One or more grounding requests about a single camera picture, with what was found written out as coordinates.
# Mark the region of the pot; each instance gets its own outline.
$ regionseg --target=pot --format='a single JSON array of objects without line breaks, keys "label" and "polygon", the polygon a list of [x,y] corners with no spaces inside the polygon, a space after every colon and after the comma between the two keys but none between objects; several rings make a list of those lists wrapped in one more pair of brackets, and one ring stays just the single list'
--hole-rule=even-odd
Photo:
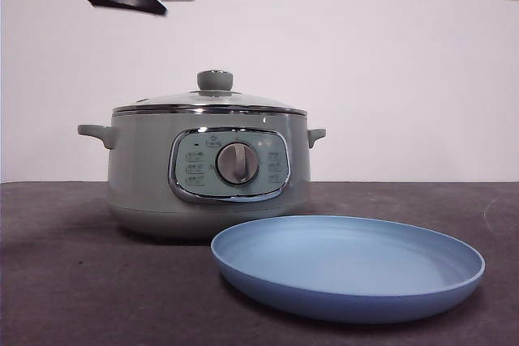
[{"label": "pot", "polygon": [[229,72],[197,81],[199,91],[117,107],[111,126],[78,126],[109,149],[111,213],[137,232],[209,238],[296,212],[309,195],[309,148],[326,130],[308,130],[305,111],[231,91]]}]

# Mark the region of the metal rim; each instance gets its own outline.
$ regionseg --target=metal rim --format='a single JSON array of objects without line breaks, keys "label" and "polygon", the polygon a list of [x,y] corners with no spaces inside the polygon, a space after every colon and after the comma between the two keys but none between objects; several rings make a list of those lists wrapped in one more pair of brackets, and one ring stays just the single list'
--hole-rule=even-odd
[{"label": "metal rim", "polygon": [[117,107],[113,116],[151,113],[292,113],[306,116],[302,109],[261,105],[125,105]]}]

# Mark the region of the blue plate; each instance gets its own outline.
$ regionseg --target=blue plate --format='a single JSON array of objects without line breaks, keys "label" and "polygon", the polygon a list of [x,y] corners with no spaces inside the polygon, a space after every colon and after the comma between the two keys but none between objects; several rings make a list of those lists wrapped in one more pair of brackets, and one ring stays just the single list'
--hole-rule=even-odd
[{"label": "blue plate", "polygon": [[464,301],[481,254],[428,229],[348,216],[254,220],[216,235],[223,276],[266,305],[346,323],[425,318]]}]

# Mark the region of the gray lid knob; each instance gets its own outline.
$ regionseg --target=gray lid knob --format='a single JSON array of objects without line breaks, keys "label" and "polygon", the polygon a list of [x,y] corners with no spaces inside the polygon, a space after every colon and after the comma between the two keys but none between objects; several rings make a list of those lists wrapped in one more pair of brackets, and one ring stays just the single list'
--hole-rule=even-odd
[{"label": "gray lid knob", "polygon": [[230,91],[233,87],[233,74],[225,70],[205,70],[196,76],[202,91]]}]

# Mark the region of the table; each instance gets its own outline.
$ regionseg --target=table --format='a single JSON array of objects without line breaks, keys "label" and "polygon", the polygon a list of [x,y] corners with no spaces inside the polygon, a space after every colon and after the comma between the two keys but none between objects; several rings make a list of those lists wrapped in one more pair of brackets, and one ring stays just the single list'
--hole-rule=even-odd
[{"label": "table", "polygon": [[2,345],[446,345],[519,342],[519,183],[314,182],[305,214],[441,231],[478,249],[482,283],[412,323],[324,323],[262,306],[219,274],[207,242],[128,232],[104,182],[2,184]]}]

